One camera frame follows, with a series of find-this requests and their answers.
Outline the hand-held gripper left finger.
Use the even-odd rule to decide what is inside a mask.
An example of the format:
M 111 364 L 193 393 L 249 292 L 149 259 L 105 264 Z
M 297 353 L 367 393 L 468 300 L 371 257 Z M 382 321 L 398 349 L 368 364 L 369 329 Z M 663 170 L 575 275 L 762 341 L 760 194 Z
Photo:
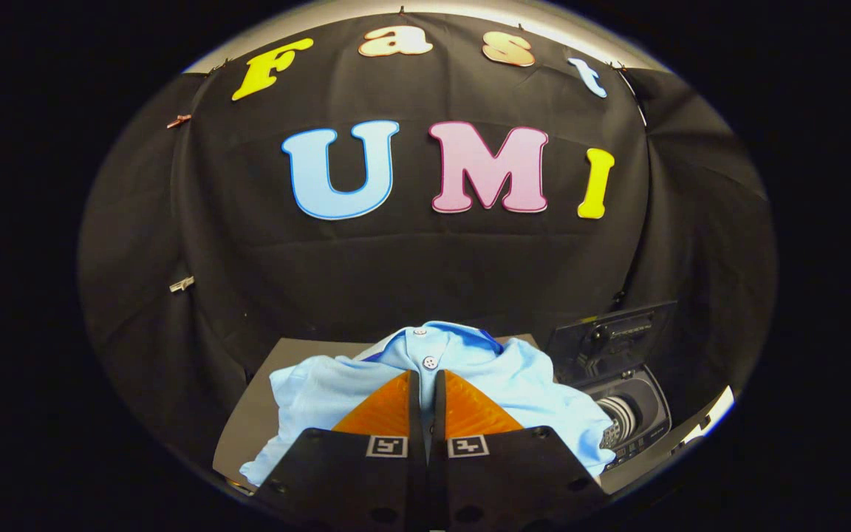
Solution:
M 406 371 L 331 430 L 303 430 L 253 498 L 301 531 L 426 531 L 420 377 Z

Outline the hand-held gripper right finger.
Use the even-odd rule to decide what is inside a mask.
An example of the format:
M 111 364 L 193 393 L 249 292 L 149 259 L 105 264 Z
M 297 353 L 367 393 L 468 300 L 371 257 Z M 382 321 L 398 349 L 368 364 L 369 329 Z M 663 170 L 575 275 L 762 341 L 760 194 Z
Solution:
M 430 528 L 558 531 L 610 496 L 550 426 L 525 428 L 469 381 L 439 371 L 430 442 Z

